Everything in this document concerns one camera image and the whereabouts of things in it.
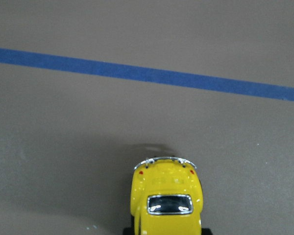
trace car window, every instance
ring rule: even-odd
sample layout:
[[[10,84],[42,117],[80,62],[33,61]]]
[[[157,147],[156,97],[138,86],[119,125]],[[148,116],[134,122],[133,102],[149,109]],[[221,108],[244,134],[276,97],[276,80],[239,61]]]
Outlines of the car window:
[[[147,200],[149,214],[189,214],[193,212],[189,195],[154,195]]]

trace car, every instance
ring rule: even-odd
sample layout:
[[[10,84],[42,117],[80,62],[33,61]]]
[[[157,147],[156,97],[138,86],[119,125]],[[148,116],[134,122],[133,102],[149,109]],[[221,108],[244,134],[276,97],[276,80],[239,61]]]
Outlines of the car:
[[[134,167],[130,210],[135,235],[200,235],[203,195],[196,166],[154,157]]]

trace yellow toy car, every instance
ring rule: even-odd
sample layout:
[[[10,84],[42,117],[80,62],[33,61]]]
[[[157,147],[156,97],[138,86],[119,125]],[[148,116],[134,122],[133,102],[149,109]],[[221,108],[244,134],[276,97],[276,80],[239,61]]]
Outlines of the yellow toy car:
[[[135,235],[200,235],[203,196],[196,166],[155,157],[134,167],[131,214]]]

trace blue stripe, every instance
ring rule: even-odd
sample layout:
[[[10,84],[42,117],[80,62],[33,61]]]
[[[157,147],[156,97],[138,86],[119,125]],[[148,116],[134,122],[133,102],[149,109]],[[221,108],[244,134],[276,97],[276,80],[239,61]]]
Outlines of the blue stripe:
[[[294,101],[294,88],[0,48],[0,63]]]

